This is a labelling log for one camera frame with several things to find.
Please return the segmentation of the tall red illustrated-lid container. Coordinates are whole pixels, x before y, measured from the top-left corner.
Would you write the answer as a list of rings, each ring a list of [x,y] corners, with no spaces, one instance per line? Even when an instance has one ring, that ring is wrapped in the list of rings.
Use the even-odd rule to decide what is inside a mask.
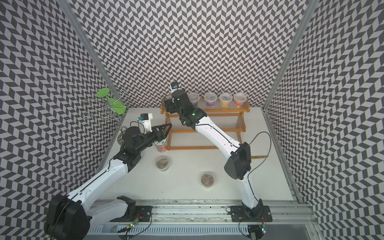
[[[154,145],[156,146],[157,151],[160,153],[166,152],[168,150],[167,139],[155,142]]]

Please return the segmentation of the red seed container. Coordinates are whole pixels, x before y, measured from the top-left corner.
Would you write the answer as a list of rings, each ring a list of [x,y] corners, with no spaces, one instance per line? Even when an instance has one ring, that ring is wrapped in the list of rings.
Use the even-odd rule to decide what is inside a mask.
[[[244,93],[236,93],[234,95],[234,105],[237,108],[242,108],[244,103],[247,101],[247,95]]]

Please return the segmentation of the red-label seed container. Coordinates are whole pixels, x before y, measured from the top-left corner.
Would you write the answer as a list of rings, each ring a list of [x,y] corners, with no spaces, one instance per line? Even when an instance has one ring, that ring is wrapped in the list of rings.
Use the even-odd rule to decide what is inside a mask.
[[[193,106],[193,108],[197,108],[199,101],[200,101],[200,96],[197,93],[189,93],[188,98]]]

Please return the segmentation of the dark seed container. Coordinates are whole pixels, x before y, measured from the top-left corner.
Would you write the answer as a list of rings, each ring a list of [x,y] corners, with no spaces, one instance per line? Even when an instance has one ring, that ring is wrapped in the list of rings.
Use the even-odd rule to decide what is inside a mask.
[[[207,108],[213,108],[217,102],[217,95],[212,92],[205,93],[204,100]]]

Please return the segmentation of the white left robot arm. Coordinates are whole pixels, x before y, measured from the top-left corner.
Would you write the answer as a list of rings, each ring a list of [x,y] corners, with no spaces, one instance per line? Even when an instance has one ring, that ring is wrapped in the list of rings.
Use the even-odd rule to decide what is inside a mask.
[[[120,151],[109,164],[85,184],[65,195],[56,195],[49,204],[44,231],[56,240],[82,240],[87,233],[111,220],[133,221],[136,202],[126,196],[91,209],[94,202],[118,179],[129,173],[141,159],[141,152],[165,140],[172,124],[152,127],[141,133],[139,127],[125,130]]]

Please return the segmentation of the orange seed container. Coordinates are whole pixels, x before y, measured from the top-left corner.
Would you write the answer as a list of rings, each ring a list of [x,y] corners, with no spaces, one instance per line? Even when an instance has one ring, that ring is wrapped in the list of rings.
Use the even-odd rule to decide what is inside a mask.
[[[233,100],[233,96],[230,93],[222,93],[220,95],[221,107],[228,108],[232,100]]]

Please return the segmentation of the green seed container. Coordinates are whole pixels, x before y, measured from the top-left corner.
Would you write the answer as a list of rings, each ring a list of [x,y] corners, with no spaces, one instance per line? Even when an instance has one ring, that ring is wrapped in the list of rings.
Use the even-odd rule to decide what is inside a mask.
[[[158,170],[162,171],[162,172],[165,172],[169,169],[170,167],[170,161],[167,157],[159,157],[157,160],[156,160],[156,166],[158,168]]]

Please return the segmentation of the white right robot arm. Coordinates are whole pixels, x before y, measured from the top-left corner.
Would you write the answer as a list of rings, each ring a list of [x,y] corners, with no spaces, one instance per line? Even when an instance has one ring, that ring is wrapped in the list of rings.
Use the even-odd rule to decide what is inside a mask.
[[[182,125],[205,136],[223,153],[227,159],[224,170],[237,181],[245,215],[252,221],[260,219],[264,213],[264,204],[250,179],[252,162],[250,145],[229,137],[204,110],[194,108],[184,90],[176,90],[170,96],[164,97],[162,104],[167,113],[177,113]]]

